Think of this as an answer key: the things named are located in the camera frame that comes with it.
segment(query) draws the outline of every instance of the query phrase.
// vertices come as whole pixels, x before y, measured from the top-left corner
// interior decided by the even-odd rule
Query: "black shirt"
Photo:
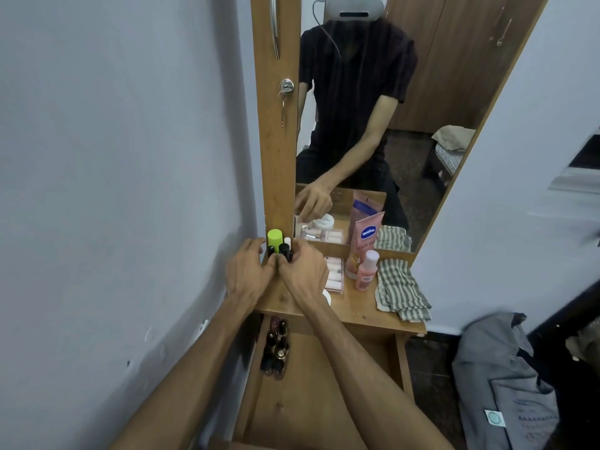
[[[324,153],[331,166],[360,140],[379,96],[404,102],[417,57],[414,42],[380,18],[375,22],[329,21],[305,31],[300,40],[299,81],[317,102],[311,150]],[[383,158],[386,137],[374,156]]]

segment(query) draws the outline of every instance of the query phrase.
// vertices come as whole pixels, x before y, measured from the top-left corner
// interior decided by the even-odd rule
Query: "gray cloth bag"
[[[452,371],[469,450],[542,450],[559,422],[554,389],[517,355],[533,356],[524,318],[495,314],[462,334]],[[485,410],[502,412],[506,427],[490,424]]]

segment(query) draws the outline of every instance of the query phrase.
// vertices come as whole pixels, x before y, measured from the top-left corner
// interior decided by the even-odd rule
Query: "green striped cloth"
[[[431,305],[419,290],[409,264],[405,260],[386,259],[377,269],[375,301],[381,311],[395,311],[402,320],[425,322],[431,320]]]
[[[404,227],[381,226],[375,240],[375,249],[389,249],[390,251],[410,252],[412,239]]]

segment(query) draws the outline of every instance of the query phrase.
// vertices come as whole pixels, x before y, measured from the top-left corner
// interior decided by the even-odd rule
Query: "pink bottle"
[[[358,273],[356,274],[356,290],[364,292],[368,289],[369,284],[377,274],[377,261],[379,253],[374,249],[367,251],[365,261],[359,265]]]

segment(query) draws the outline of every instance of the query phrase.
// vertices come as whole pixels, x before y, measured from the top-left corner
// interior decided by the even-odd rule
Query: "vaseline logo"
[[[376,230],[377,230],[377,227],[375,227],[375,226],[366,227],[361,232],[361,238],[369,238],[371,235],[373,235],[375,233]]]

